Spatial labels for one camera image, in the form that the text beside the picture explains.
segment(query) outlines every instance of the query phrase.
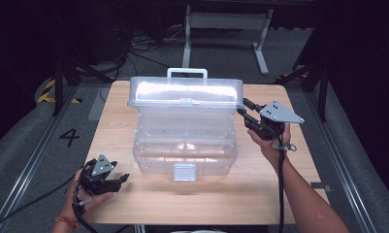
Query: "person's right hand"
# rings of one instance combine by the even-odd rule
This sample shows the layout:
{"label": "person's right hand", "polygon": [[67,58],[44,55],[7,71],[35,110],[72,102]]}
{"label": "person's right hand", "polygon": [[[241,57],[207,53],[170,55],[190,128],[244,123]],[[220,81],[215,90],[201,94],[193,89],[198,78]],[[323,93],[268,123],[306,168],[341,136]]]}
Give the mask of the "person's right hand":
{"label": "person's right hand", "polygon": [[[278,144],[278,140],[264,141],[262,140],[252,129],[248,129],[247,133],[258,146],[260,146],[261,152],[269,160],[275,170],[278,167],[278,156],[279,151],[272,148],[272,144]],[[290,143],[291,133],[290,133],[290,123],[286,122],[284,127],[284,133],[281,136],[282,143]]]}

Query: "yellow and black striped tape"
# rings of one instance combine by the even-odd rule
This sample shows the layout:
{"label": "yellow and black striped tape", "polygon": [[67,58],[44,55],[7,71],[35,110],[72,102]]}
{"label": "yellow and black striped tape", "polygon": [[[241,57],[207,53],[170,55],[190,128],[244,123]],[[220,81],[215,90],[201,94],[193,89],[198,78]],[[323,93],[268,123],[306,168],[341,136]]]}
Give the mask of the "yellow and black striped tape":
{"label": "yellow and black striped tape", "polygon": [[[52,89],[54,84],[55,84],[55,79],[50,79],[46,87],[44,88],[40,98],[37,100],[38,103],[41,102],[55,103],[55,98],[49,97],[49,91]],[[73,98],[73,100],[71,101],[72,104],[80,104],[81,102],[82,99],[80,98]]]}

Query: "box lid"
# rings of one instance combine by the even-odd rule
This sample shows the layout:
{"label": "box lid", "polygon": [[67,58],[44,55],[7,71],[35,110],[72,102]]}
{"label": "box lid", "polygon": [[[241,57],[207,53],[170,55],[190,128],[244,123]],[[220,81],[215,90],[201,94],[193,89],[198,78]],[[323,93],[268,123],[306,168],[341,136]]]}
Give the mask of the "box lid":
{"label": "box lid", "polygon": [[243,109],[243,81],[133,77],[128,106]]}

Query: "person's right arm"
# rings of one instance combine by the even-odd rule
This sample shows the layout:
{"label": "person's right arm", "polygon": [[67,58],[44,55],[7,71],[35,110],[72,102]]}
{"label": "person's right arm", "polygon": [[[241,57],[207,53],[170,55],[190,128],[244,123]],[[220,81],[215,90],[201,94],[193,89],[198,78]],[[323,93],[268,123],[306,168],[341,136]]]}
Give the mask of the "person's right arm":
{"label": "person's right arm", "polygon": [[[279,151],[271,147],[271,141],[263,141],[258,135],[248,130],[251,139],[260,146],[264,156],[278,173]],[[290,142],[290,126],[286,124],[283,142]],[[291,211],[301,232],[348,232],[345,223],[333,208],[304,180],[288,158],[282,165],[284,191]]]}

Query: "plastic latch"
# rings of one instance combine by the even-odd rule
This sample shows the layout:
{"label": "plastic latch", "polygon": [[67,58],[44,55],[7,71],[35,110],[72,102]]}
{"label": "plastic latch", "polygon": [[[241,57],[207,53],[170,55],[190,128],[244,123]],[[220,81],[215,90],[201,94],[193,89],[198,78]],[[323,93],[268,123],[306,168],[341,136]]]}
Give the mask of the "plastic latch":
{"label": "plastic latch", "polygon": [[195,182],[197,180],[197,169],[194,164],[176,163],[174,164],[175,182]]}

